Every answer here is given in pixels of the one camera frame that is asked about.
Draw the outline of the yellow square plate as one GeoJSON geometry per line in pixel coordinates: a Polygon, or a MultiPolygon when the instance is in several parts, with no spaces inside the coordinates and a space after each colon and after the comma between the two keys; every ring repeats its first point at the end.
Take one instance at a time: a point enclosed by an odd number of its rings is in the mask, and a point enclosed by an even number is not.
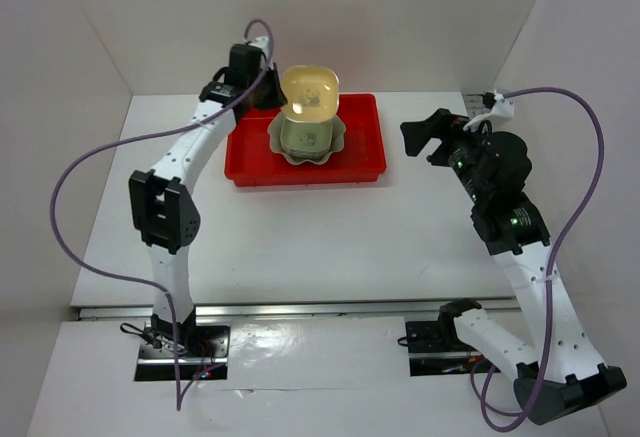
{"type": "Polygon", "coordinates": [[[287,103],[281,108],[293,122],[330,120],[339,107],[339,79],[327,67],[300,65],[287,69],[280,79],[287,103]]]}

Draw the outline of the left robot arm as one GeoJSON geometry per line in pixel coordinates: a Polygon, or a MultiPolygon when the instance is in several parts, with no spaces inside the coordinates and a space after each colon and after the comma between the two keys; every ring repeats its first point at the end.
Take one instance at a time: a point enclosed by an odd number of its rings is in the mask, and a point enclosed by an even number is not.
{"type": "Polygon", "coordinates": [[[133,225],[147,245],[156,294],[151,329],[176,356],[196,347],[196,310],[189,289],[189,246],[201,226],[192,198],[213,152],[250,110],[285,104],[277,67],[265,65],[271,53],[266,36],[232,46],[228,65],[201,91],[189,121],[169,151],[147,172],[128,182],[133,225]]]}

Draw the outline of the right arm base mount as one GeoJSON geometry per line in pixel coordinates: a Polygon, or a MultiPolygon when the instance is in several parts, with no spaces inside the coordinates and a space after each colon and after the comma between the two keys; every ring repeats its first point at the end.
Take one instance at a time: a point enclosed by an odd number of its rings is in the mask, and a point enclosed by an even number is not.
{"type": "Polygon", "coordinates": [[[397,344],[407,350],[411,377],[487,373],[490,363],[474,348],[449,342],[440,335],[436,321],[407,321],[406,335],[397,344]]]}

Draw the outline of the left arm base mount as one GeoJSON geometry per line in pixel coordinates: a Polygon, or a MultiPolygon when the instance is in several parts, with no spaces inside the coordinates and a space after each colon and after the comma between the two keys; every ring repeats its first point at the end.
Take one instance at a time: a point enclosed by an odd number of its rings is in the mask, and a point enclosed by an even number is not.
{"type": "MultiPolygon", "coordinates": [[[[136,382],[174,380],[174,344],[170,337],[153,333],[149,325],[140,328],[122,323],[119,329],[140,339],[134,374],[136,382]]],[[[231,327],[227,325],[198,327],[194,343],[177,347],[180,380],[226,380],[230,337],[231,327]]]]}

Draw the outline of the green square plate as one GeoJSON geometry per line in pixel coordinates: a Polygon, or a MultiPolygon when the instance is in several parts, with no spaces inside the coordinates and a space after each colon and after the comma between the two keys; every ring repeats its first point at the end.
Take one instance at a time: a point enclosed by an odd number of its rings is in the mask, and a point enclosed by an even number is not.
{"type": "Polygon", "coordinates": [[[333,121],[302,122],[285,118],[280,143],[290,154],[320,155],[331,146],[333,121]]]}

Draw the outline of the large green scalloped bowl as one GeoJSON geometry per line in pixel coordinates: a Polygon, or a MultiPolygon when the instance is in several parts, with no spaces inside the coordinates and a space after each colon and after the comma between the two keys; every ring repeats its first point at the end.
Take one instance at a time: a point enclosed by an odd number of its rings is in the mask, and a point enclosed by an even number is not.
{"type": "Polygon", "coordinates": [[[283,112],[280,112],[269,124],[267,128],[267,132],[269,134],[269,148],[274,154],[279,154],[284,157],[284,159],[291,165],[301,165],[305,163],[310,163],[314,165],[324,165],[326,164],[330,157],[333,154],[339,153],[344,149],[345,146],[345,134],[346,134],[346,126],[342,122],[342,120],[334,115],[331,120],[333,121],[333,133],[332,133],[332,142],[330,148],[324,153],[320,155],[299,155],[299,154],[290,154],[288,153],[280,143],[280,131],[282,128],[282,124],[284,119],[287,118],[283,112]]]}

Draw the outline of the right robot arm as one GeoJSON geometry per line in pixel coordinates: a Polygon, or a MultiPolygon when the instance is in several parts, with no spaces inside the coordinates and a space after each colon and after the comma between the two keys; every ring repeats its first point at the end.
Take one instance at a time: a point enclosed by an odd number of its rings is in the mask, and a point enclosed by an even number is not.
{"type": "Polygon", "coordinates": [[[525,418],[544,425],[611,397],[626,377],[589,341],[550,259],[550,234],[524,192],[532,170],[525,142],[490,126],[470,130],[468,122],[447,109],[404,122],[405,152],[415,157],[438,140],[427,160],[452,169],[470,197],[473,227],[506,275],[533,341],[511,334],[470,298],[440,307],[434,339],[480,352],[510,380],[525,418]]]}

